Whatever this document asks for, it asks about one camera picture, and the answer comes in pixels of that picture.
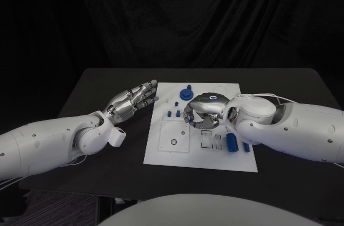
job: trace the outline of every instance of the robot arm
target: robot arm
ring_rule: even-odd
[[[231,100],[221,96],[217,101],[217,95],[205,93],[189,101],[184,109],[185,122],[192,119],[191,106],[204,120],[210,118],[215,122],[221,119],[227,132],[234,133],[244,143],[261,143],[303,159],[344,163],[341,110],[297,103],[274,106],[251,95],[237,95]],[[212,124],[214,127],[208,121],[191,122],[189,125],[210,129],[218,123]]]
[[[120,146],[125,132],[115,127],[138,109],[158,100],[145,99],[156,81],[120,92],[103,111],[30,123],[0,135],[0,180],[43,173],[94,154],[106,143]]]

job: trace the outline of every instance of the small blue part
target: small blue part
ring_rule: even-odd
[[[191,85],[188,85],[187,88],[179,91],[179,98],[184,101],[188,101],[192,98]]]
[[[227,138],[227,151],[228,152],[235,152],[238,150],[237,148],[237,142],[235,142],[235,137],[233,133],[228,133],[225,135]]]
[[[248,144],[243,142],[243,149],[244,149],[244,152],[248,152]]]

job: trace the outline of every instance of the white board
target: white board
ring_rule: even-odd
[[[218,127],[210,130],[211,142],[214,142],[214,135],[220,135],[221,150],[201,148],[199,134],[202,130],[187,127],[182,121],[182,110],[188,101],[181,100],[178,94],[188,84],[191,85],[192,97],[202,93],[218,93],[231,99],[240,93],[238,84],[158,83],[156,96],[159,100],[153,103],[143,164],[257,172],[251,145],[248,145],[250,152],[244,152],[238,141],[238,151],[227,151],[227,132],[221,121]],[[194,121],[201,121],[195,113]],[[185,134],[179,135],[181,132],[188,133],[188,141]]]

